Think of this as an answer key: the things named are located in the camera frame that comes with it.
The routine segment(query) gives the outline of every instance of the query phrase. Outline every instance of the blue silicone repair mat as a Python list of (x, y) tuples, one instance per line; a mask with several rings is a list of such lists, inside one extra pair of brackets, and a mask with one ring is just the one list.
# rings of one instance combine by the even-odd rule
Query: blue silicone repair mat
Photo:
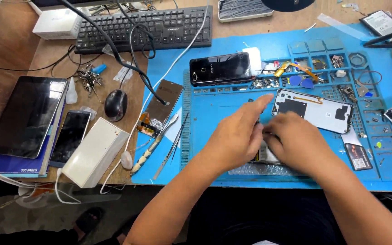
[[(363, 33), (368, 33), (360, 24), (350, 26)], [(195, 88), (189, 84), (188, 64), (190, 59), (231, 54), (241, 51), (247, 46), (258, 47), (261, 52), (261, 60), (266, 62), (301, 61), (302, 64), (313, 67), (312, 60), (318, 59), (325, 63), (325, 67), (319, 70), (315, 70), (315, 67), (313, 67), (313, 72), (320, 73), (320, 77), (325, 81), (316, 84), (313, 89), (291, 86), (287, 79), (292, 75), (302, 74), (302, 72), (292, 70), (284, 73), (280, 78), (271, 74), (260, 75), (259, 79), (268, 79), (268, 81), (273, 82), (274, 86), (269, 88), (254, 87), (251, 83)], [(151, 81), (157, 81), (181, 52), (182, 50), (158, 51), (157, 57), (150, 60), (148, 65), (148, 76)], [(332, 55), (343, 57), (344, 64), (342, 64), (342, 67), (335, 68), (331, 64), (330, 57)], [(344, 78), (337, 78), (336, 70), (345, 70), (347, 75)], [(356, 78), (362, 72), (369, 70), (382, 73), (383, 80), (378, 85), (367, 86), (372, 93), (372, 97), (359, 97), (353, 82), (352, 70)], [(365, 73), (362, 75), (361, 81), (366, 83), (371, 80), (371, 82), (376, 83), (379, 78), (378, 75)], [(180, 154), (181, 149), (178, 149), (173, 161), (169, 159), (158, 179), (152, 180), (173, 141), (173, 139), (170, 141), (165, 138), (145, 165), (132, 177), (134, 183), (167, 184), (187, 164), (188, 159), (191, 159), (204, 147), (218, 122), (235, 112), (249, 98), (256, 99), (266, 93), (275, 93), (278, 88), (287, 88), (342, 101), (341, 93), (337, 88), (337, 85), (341, 85), (342, 87), (351, 87), (358, 99), (358, 103), (354, 107), (352, 124), (357, 134), (365, 136), (360, 138), (360, 141), (373, 165), (371, 170), (355, 171), (355, 173), (371, 191), (392, 191), (392, 125), (382, 114), (392, 106), (392, 58), (390, 51), (387, 49), (364, 49), (358, 39), (332, 27), (313, 28), (307, 33), (298, 30), (219, 38), (213, 40), (212, 47), (190, 49), (175, 64), (165, 79), (184, 85), (183, 94), (173, 112), (182, 110), (182, 118), (185, 117), (187, 111), (189, 112), (182, 138), (182, 154)], [(272, 107), (273, 104), (270, 104), (268, 109), (261, 114), (262, 123), (267, 123), (271, 119)], [(329, 131), (320, 131), (332, 150), (351, 167), (340, 135)], [(139, 133), (137, 144), (142, 145), (147, 139), (147, 136)], [(306, 143), (297, 142), (297, 147)], [(136, 151), (136, 160), (139, 159), (145, 148), (142, 147)], [(257, 174), (237, 173), (239, 172), (225, 173), (213, 185), (318, 188), (318, 185), (309, 178), (294, 175), (294, 172), (288, 169), (279, 169), (279, 167), (272, 172), (269, 170)]]

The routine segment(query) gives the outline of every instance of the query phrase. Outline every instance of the blue plastic pry tool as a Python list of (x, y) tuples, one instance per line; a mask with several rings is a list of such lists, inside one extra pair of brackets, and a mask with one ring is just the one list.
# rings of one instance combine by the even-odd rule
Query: blue plastic pry tool
[(95, 74), (101, 74), (107, 68), (106, 64), (101, 64), (91, 70)]
[(291, 86), (298, 86), (302, 81), (302, 77), (301, 76), (291, 76), (289, 81), (290, 81)]
[(314, 88), (314, 83), (311, 79), (305, 78), (302, 80), (301, 87), (303, 88)]

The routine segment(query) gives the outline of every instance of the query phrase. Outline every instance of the black keyboard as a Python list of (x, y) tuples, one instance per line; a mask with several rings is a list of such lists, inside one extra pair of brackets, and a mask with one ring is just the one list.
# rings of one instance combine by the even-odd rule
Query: black keyboard
[[(172, 10), (144, 11), (128, 13), (136, 24), (146, 25), (154, 36), (155, 49), (186, 48), (202, 26), (205, 8), (192, 7)], [(90, 17), (113, 40), (119, 52), (131, 51), (129, 35), (133, 24), (123, 14)], [(213, 6), (208, 6), (202, 31), (196, 37), (192, 47), (210, 47), (212, 40)], [(147, 34), (134, 29), (131, 37), (134, 51), (152, 50)], [(78, 33), (76, 54), (101, 54), (107, 44), (102, 34), (89, 22), (83, 20)]]

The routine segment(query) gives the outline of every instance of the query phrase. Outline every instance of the hand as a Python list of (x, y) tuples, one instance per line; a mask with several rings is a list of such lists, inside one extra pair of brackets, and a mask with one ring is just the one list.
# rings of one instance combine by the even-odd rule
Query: hand
[(220, 174), (253, 159), (261, 147), (264, 128), (255, 123), (273, 97), (273, 94), (261, 96), (223, 119), (199, 155), (203, 155)]
[(276, 115), (263, 132), (264, 141), (278, 159), (312, 178), (332, 164), (345, 165), (317, 127), (296, 113)]

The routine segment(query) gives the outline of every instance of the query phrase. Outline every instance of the computer mouse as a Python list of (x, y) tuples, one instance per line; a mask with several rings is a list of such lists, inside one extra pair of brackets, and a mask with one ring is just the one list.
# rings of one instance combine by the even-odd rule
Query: computer mouse
[(125, 116), (128, 96), (120, 89), (113, 90), (105, 99), (105, 115), (111, 122), (117, 122)]

